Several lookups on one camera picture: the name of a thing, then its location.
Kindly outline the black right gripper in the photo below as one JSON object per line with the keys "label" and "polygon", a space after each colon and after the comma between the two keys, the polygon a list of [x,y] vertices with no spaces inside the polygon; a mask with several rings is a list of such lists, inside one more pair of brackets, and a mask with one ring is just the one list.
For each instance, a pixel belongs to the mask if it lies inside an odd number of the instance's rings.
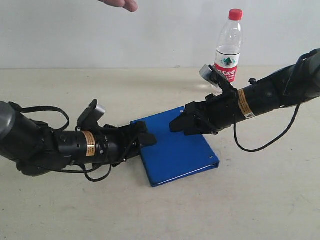
{"label": "black right gripper", "polygon": [[218,133],[240,119],[238,98],[235,95],[208,95],[205,101],[191,102],[169,124],[173,133],[186,136]]}

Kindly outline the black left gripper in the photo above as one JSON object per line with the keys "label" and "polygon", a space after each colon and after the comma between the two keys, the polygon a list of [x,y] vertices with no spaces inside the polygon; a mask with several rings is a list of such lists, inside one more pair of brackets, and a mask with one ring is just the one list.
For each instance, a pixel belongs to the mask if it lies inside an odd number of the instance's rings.
{"label": "black left gripper", "polygon": [[156,136],[148,133],[144,121],[136,121],[122,127],[105,125],[102,133],[105,134],[108,146],[107,160],[103,163],[93,163],[92,167],[98,165],[117,167],[129,159],[137,157],[140,154],[139,147],[150,147],[157,144]]}

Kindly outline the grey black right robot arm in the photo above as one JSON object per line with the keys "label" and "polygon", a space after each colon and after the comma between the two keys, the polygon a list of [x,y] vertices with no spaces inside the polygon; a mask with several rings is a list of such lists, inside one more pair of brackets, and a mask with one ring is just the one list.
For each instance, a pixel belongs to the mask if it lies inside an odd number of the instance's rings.
{"label": "grey black right robot arm", "polygon": [[171,132],[186,136],[216,135],[233,124],[289,108],[320,96],[320,50],[303,54],[293,65],[275,71],[260,80],[237,89],[213,65],[204,65],[200,75],[222,90],[209,94],[204,101],[192,101],[169,124]]}

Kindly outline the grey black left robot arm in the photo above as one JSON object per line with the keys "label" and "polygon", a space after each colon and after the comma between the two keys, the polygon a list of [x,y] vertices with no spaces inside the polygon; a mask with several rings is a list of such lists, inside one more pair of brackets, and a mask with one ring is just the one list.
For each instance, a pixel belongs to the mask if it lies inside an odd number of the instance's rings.
{"label": "grey black left robot arm", "polygon": [[143,121],[116,127],[99,125],[105,109],[94,99],[78,117],[74,130],[68,124],[53,128],[27,117],[28,113],[58,112],[55,106],[22,107],[0,104],[0,155],[15,163],[23,175],[37,177],[49,172],[88,175],[103,166],[116,167],[154,146],[156,136]]}

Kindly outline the person's bare hand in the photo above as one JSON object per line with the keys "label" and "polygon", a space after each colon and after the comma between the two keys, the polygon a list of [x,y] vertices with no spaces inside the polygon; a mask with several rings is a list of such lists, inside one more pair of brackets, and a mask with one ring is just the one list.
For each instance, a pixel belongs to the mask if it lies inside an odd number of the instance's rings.
{"label": "person's bare hand", "polygon": [[139,8],[138,3],[135,0],[99,0],[99,2],[114,8],[125,9],[131,13],[136,12]]}

